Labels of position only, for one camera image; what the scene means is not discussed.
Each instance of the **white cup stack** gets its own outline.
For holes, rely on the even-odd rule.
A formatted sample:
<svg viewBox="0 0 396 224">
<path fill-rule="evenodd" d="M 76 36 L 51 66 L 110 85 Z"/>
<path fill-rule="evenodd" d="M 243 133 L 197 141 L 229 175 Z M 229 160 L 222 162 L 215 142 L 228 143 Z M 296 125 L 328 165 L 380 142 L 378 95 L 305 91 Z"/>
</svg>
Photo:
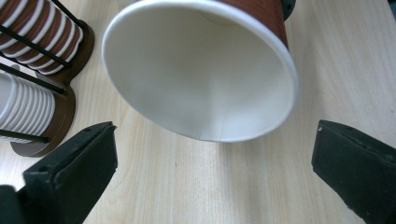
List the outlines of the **white cup stack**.
<svg viewBox="0 0 396 224">
<path fill-rule="evenodd" d="M 81 28 L 49 0 L 0 0 L 0 24 L 68 63 L 83 38 Z M 55 74 L 64 67 L 2 33 L 0 51 L 42 75 Z"/>
<path fill-rule="evenodd" d="M 0 129 L 40 136 L 47 130 L 55 111 L 51 91 L 34 83 L 0 73 Z M 1 140 L 30 143 L 0 136 Z"/>
</svg>

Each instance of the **wooden table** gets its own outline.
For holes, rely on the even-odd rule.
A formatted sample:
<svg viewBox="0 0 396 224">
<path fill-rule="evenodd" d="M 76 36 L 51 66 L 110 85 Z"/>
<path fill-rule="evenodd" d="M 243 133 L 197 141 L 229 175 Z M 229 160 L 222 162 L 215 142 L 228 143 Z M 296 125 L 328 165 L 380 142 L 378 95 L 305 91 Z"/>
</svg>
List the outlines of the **wooden table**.
<svg viewBox="0 0 396 224">
<path fill-rule="evenodd" d="M 276 131 L 235 144 L 170 133 L 120 98 L 101 61 L 119 2 L 64 1 L 96 33 L 72 83 L 78 106 L 66 139 L 103 121 L 119 127 L 119 168 L 86 223 L 363 223 L 310 162 L 320 119 L 396 147 L 396 22 L 386 0 L 297 0 L 286 22 L 297 105 Z M 37 160 L 0 143 L 0 184 L 21 188 Z"/>
</svg>

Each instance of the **wooden base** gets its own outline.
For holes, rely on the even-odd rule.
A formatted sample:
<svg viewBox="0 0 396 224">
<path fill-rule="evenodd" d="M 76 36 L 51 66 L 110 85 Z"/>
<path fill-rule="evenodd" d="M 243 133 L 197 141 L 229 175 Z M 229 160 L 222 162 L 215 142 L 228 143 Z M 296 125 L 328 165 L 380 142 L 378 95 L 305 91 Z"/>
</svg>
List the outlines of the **wooden base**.
<svg viewBox="0 0 396 224">
<path fill-rule="evenodd" d="M 76 96 L 70 87 L 70 82 L 84 68 L 91 57 L 94 46 L 92 28 L 84 21 L 81 22 L 83 24 L 84 38 L 79 44 L 76 56 L 70 62 L 72 66 L 64 68 L 54 75 L 43 76 L 37 74 L 37 78 L 64 89 L 63 94 L 53 93 L 55 96 L 55 112 L 49 127 L 41 134 L 43 137 L 48 137 L 49 142 L 11 143 L 14 151 L 21 156 L 40 157 L 49 153 L 62 142 L 73 123 L 76 112 Z"/>
</svg>

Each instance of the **white paper cup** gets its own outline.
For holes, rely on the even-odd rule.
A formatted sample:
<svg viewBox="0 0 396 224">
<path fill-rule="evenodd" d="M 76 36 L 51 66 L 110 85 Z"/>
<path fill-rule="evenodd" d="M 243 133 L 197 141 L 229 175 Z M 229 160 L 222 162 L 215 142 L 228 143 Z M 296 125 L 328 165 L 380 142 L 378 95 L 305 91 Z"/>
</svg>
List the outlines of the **white paper cup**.
<svg viewBox="0 0 396 224">
<path fill-rule="evenodd" d="M 0 74 L 0 126 L 6 121 L 11 111 L 12 104 L 17 97 L 17 87 L 12 76 L 8 74 Z"/>
<path fill-rule="evenodd" d="M 279 38 L 217 1 L 131 4 L 106 29 L 102 57 L 135 110 L 204 141 L 271 132 L 288 117 L 298 92 L 293 60 Z"/>
<path fill-rule="evenodd" d="M 11 79 L 15 81 L 16 90 L 19 91 L 0 129 L 41 135 L 50 125 L 55 111 L 55 98 L 52 92 L 18 77 Z M 17 143 L 31 142 L 7 137 L 0 139 Z"/>
</svg>

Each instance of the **black metal rod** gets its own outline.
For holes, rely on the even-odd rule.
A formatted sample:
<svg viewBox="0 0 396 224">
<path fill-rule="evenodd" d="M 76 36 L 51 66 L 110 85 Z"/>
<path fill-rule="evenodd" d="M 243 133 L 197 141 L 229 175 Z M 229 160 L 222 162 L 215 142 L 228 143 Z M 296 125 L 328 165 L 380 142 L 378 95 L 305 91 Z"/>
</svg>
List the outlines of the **black metal rod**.
<svg viewBox="0 0 396 224">
<path fill-rule="evenodd" d="M 40 46 L 38 46 L 37 44 L 31 42 L 30 40 L 26 39 L 25 37 L 15 34 L 14 32 L 12 32 L 10 29 L 8 29 L 7 27 L 0 25 L 0 32 L 5 33 L 6 35 L 11 36 L 12 38 L 21 41 L 23 44 L 25 44 L 26 46 L 37 50 L 38 52 L 44 54 L 45 56 L 51 58 L 53 61 L 62 64 L 65 67 L 71 67 L 70 63 L 68 63 L 67 61 L 63 60 L 62 58 L 56 56 L 55 54 L 47 51 L 46 49 L 41 48 Z"/>
<path fill-rule="evenodd" d="M 57 6 L 64 14 L 67 15 L 73 22 L 76 23 L 77 26 L 79 26 L 82 29 L 82 23 L 64 6 L 62 3 L 60 3 L 58 0 L 51 0 L 55 6 Z"/>
<path fill-rule="evenodd" d="M 1 129 L 0 129 L 0 135 L 4 137 L 19 138 L 19 139 L 29 140 L 39 143 L 48 143 L 50 141 L 48 137 L 35 136 L 27 133 L 15 133 L 12 131 L 1 130 Z"/>
<path fill-rule="evenodd" d="M 0 63 L 0 70 L 3 70 L 5 72 L 7 72 L 7 73 L 10 73 L 11 75 L 14 75 L 16 77 L 20 77 L 20 78 L 23 78 L 23 79 L 28 80 L 30 82 L 33 82 L 33 83 L 35 83 L 35 84 L 37 84 L 39 86 L 42 86 L 42 87 L 44 87 L 46 89 L 51 90 L 51 91 L 56 91 L 59 94 L 63 94 L 64 93 L 64 89 L 62 89 L 62 88 L 56 87 L 54 85 L 51 85 L 51 84 L 49 84 L 49 83 L 47 83 L 47 82 L 45 82 L 45 81 L 43 81 L 41 79 L 38 79 L 36 77 L 32 77 L 32 76 L 29 76 L 27 74 L 24 74 L 23 72 L 15 69 L 13 67 L 8 67 L 7 65 L 5 65 L 3 63 Z"/>
</svg>

